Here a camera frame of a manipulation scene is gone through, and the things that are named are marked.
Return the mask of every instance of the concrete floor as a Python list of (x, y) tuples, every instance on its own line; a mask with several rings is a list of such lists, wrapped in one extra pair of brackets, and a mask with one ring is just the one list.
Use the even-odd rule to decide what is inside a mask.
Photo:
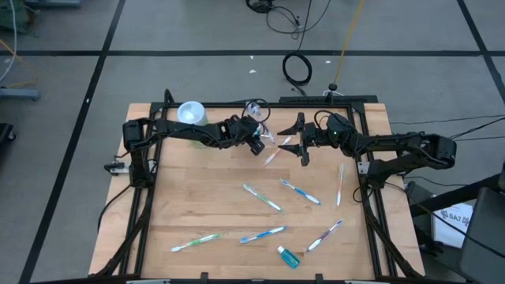
[[(277, 0), (301, 21), (307, 2)], [(324, 9), (314, 1), (309, 22)], [(307, 32), (302, 49), (339, 50), (358, 1), (333, 0), (324, 19)], [(505, 3), (466, 1), (489, 50), (505, 50)], [(79, 9), (44, 9), (33, 35), (19, 35), (19, 50), (101, 50), (118, 0), (87, 0)], [(272, 15), (275, 27), (289, 29)], [(12, 33), (0, 38), (13, 45)], [(111, 50), (293, 50), (298, 41), (268, 29), (264, 15), (242, 1), (127, 0)], [(439, 0), (367, 0), (351, 50), (479, 50), (458, 3)], [(8, 56), (0, 56), (0, 72)], [(275, 102), (297, 95), (283, 77), (283, 56), (109, 56), (98, 81), (82, 134), (32, 281), (84, 277), (94, 249), (96, 221), (110, 176), (103, 164), (118, 149), (130, 103), (159, 101), (169, 88), (177, 101), (232, 101), (260, 97)], [(310, 56), (314, 74), (305, 90), (321, 95), (335, 76), (338, 58)], [(88, 90), (96, 56), (26, 56), (39, 70), (42, 99), (1, 101), (0, 121), (15, 125), (18, 138), (0, 163), (0, 282), (19, 281), (53, 189), (63, 155)], [(492, 58), (505, 72), (505, 58)], [(303, 77), (293, 60), (288, 69)], [(2, 85), (30, 74), (14, 65)], [(424, 121), (505, 114), (505, 104), (481, 56), (349, 56), (339, 79), (347, 95), (378, 95), (391, 121)], [(425, 130), (450, 136), (489, 120), (393, 125), (396, 133)], [(471, 137), (505, 135), (503, 124)], [(453, 169), (419, 170), (442, 183), (470, 183), (496, 174), (505, 140), (458, 143)], [(449, 190), (418, 181), (436, 193)]]

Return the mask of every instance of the black floor line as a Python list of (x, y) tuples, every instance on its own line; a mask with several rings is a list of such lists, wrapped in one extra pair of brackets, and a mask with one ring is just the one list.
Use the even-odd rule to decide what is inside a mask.
[(37, 230), (37, 234), (32, 243), (32, 248), (30, 249), (30, 253), (28, 254), (26, 263), (24, 264), (24, 268), (19, 280), (19, 283), (21, 284), (30, 283), (30, 280), (32, 279), (33, 271), (36, 268), (40, 251), (42, 250), (43, 243), (47, 236), (47, 231), (49, 230), (49, 225), (51, 224), (54, 211), (56, 210), (59, 197), (62, 193), (66, 175), (69, 172), (70, 163), (72, 162), (73, 154), (76, 151), (77, 142), (79, 141), (80, 133), (82, 132), (84, 121), (86, 119), (86, 115), (88, 114), (89, 106), (91, 105), (93, 95), (95, 94), (96, 85), (98, 84), (100, 74), (102, 73), (103, 64), (107, 57), (106, 54), (110, 48), (110, 44), (112, 43), (112, 39), (114, 37), (114, 33), (116, 32), (116, 28), (118, 27), (119, 18), (121, 17), (124, 5), (125, 0), (120, 0), (118, 2), (116, 11), (114, 12), (114, 16), (110, 23), (107, 37), (105, 38), (105, 42), (103, 43), (101, 51), (102, 54), (99, 56), (99, 59), (96, 63), (95, 71), (93, 72), (93, 76), (89, 82), (88, 90), (86, 91), (86, 96), (84, 97), (82, 106), (80, 107), (79, 115), (77, 116), (77, 121), (73, 128), (72, 136), (70, 137), (70, 142), (65, 151), (65, 155), (63, 156), (62, 165), (60, 166), (60, 169), (58, 171), (56, 182), (54, 183), (53, 189), (50, 193), (49, 201), (47, 202), (47, 206), (43, 213), (42, 220), (40, 221), (39, 224), (39, 229)]
[[(284, 56), (293, 50), (109, 50), (106, 56)], [(339, 56), (341, 50), (300, 50), (306, 56)], [(494, 56), (505, 56), (505, 50), (493, 51)], [(20, 56), (100, 56), (101, 50), (19, 50)], [(0, 56), (9, 56), (0, 51)], [(399, 56), (399, 57), (475, 57), (480, 50), (347, 50), (346, 56)]]
[(473, 21), (473, 18), (470, 15), (470, 11), (466, 6), (465, 1), (458, 0), (458, 5), (463, 13), (463, 16), (465, 17), (466, 23), (468, 24), (470, 31), (472, 32), (473, 38), (475, 39), (475, 42), (477, 43), (477, 46), (479, 47), (479, 50), (481, 51), (482, 56), (484, 57), (484, 61), (486, 63), (486, 66), (488, 67), (489, 73), (491, 74), (492, 79), (495, 81), (495, 85), (496, 88), (498, 89), (499, 95), (502, 97), (502, 100), (505, 103), (505, 85), (503, 85), (502, 77), (495, 66), (495, 62), (491, 58), (493, 53), (494, 54), (500, 54), (500, 53), (505, 54), (505, 53), (503, 53), (502, 51), (498, 52), (488, 51), (486, 45), (484, 44), (484, 40), (482, 40), (481, 34), (479, 33), (477, 26), (475, 25), (475, 22)]

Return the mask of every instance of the blue toothbrush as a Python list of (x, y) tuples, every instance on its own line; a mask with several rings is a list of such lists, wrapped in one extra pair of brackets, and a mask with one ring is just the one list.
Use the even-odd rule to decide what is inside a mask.
[(291, 187), (292, 189), (294, 189), (295, 192), (300, 193), (302, 196), (304, 196), (306, 199), (312, 201), (313, 203), (315, 203), (317, 205), (321, 205), (321, 202), (317, 198), (315, 198), (314, 196), (311, 196), (310, 194), (306, 193), (305, 191), (299, 189), (298, 187), (291, 185), (287, 180), (281, 178), (281, 183), (285, 186)]
[(245, 243), (248, 243), (250, 241), (254, 241), (254, 240), (257, 240), (257, 239), (261, 239), (262, 237), (266, 237), (266, 236), (270, 236), (271, 234), (275, 234), (275, 233), (278, 233), (282, 230), (285, 230), (287, 227), (286, 226), (282, 226), (282, 227), (279, 227), (279, 228), (275, 228), (275, 229), (272, 229), (272, 230), (268, 230), (266, 232), (263, 232), (261, 234), (257, 234), (256, 236), (252, 236), (252, 237), (243, 237), (240, 239), (240, 243), (241, 244), (245, 244)]

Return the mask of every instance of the yellow cable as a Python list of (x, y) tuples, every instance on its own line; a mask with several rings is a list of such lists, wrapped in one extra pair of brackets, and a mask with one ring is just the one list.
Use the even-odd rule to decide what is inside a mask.
[(337, 68), (337, 76), (335, 76), (335, 81), (334, 81), (335, 84), (337, 84), (337, 81), (339, 80), (340, 68), (342, 67), (342, 64), (344, 61), (344, 54), (346, 53), (347, 44), (349, 43), (349, 39), (351, 38), (351, 36), (353, 36), (354, 27), (356, 26), (357, 19), (360, 17), (361, 9), (363, 9), (364, 2), (365, 2), (365, 0), (360, 1), (360, 5), (357, 7), (356, 14), (354, 14), (353, 22), (350, 25), (349, 32), (347, 33), (346, 40), (344, 41), (342, 53), (340, 54), (339, 67)]
[(35, 77), (35, 79), (33, 81), (11, 84), (10, 86), (7, 86), (7, 88), (19, 88), (19, 87), (23, 87), (23, 86), (30, 86), (30, 85), (37, 84), (37, 82), (39, 81), (39, 74), (37, 73), (37, 70), (35, 69), (35, 67), (33, 67), (33, 65), (31, 65), (30, 63), (26, 62), (23, 58), (17, 56), (17, 54), (14, 54), (14, 51), (7, 45), (7, 43), (5, 43), (1, 39), (0, 39), (0, 44), (3, 45), (17, 59), (19, 59), (19, 61), (22, 64), (27, 66), (33, 72), (33, 75)]

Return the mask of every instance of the wooden tabletop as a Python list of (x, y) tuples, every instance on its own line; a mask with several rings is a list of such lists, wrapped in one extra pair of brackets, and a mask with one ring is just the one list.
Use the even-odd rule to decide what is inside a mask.
[[(130, 105), (128, 119), (147, 117), (149, 107)], [(370, 135), (391, 133), (383, 104), (365, 104), (365, 109)], [(272, 109), (267, 123), (277, 133), (292, 126), (298, 112), (304, 112), (306, 121), (312, 121), (317, 110)], [(347, 115), (342, 109), (329, 110)], [(208, 120), (213, 122), (240, 115), (241, 109), (211, 108), (207, 112)], [(168, 118), (177, 120), (176, 113), (176, 109), (170, 109)], [(352, 192), (358, 187), (354, 161), (334, 148), (310, 148), (310, 164), (306, 167), (295, 155), (281, 152), (262, 168), (263, 161), (275, 150), (274, 145), (265, 144), (264, 151), (254, 156), (246, 145), (218, 150), (198, 149), (187, 140), (163, 141), (143, 278), (199, 278), (201, 272), (208, 272), (209, 278), (233, 279), (314, 279), (316, 273), (328, 280), (374, 278), (363, 209), (352, 199)], [(121, 144), (118, 153), (122, 152)], [(395, 153), (375, 153), (375, 157), (392, 159)], [(334, 208), (342, 163), (346, 165), (342, 202)], [(281, 185), (280, 178), (314, 195), (322, 204), (314, 204)], [(388, 182), (402, 186), (400, 177), (391, 177)], [(127, 175), (112, 177), (107, 199), (128, 183)], [(277, 203), (283, 212), (278, 213), (246, 192), (243, 183)], [(382, 193), (392, 241), (413, 268), (424, 274), (405, 193), (388, 185)], [(101, 269), (124, 240), (132, 198), (131, 189), (104, 215), (90, 273)], [(337, 219), (343, 219), (343, 225), (318, 248), (305, 252)], [(239, 242), (241, 237), (278, 226), (288, 228), (248, 244)], [(217, 233), (223, 234), (218, 240), (171, 252), (175, 246)], [(386, 275), (383, 246), (377, 240)], [(300, 258), (297, 269), (291, 269), (281, 259), (276, 250), (280, 245)], [(136, 250), (137, 243), (130, 254), (130, 271)]]

